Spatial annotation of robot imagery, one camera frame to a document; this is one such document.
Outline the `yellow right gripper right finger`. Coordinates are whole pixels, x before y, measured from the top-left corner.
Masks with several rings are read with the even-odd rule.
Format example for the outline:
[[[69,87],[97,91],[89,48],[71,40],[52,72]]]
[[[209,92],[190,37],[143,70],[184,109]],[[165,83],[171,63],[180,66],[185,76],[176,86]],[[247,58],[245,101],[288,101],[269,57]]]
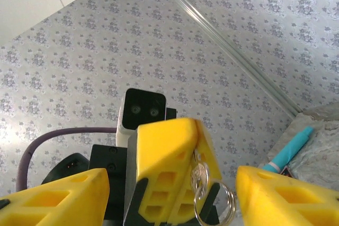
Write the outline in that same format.
[[[236,192],[244,226],[339,226],[339,192],[240,166]]]

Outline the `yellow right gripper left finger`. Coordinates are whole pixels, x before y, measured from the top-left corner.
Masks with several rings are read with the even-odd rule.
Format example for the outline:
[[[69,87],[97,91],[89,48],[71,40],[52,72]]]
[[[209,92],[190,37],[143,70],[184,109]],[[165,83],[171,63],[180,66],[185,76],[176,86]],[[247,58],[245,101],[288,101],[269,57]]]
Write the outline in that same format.
[[[96,168],[0,197],[0,226],[102,226],[110,192]]]

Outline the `small silver key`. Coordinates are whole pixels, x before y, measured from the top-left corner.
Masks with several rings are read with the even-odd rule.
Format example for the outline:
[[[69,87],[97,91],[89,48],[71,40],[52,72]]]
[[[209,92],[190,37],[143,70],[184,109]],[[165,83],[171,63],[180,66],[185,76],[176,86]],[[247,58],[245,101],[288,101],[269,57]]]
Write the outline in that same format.
[[[206,196],[208,190],[209,167],[202,160],[202,155],[198,152],[197,148],[193,152],[193,158],[194,164],[191,170],[190,184],[197,199],[200,200]]]

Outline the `teal pen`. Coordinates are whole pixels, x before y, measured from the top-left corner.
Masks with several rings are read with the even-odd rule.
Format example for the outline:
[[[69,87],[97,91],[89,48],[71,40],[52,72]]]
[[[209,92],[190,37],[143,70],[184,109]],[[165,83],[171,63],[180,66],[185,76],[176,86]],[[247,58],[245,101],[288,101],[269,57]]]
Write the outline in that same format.
[[[298,132],[263,169],[280,174],[299,150],[308,142],[314,128],[307,126]]]

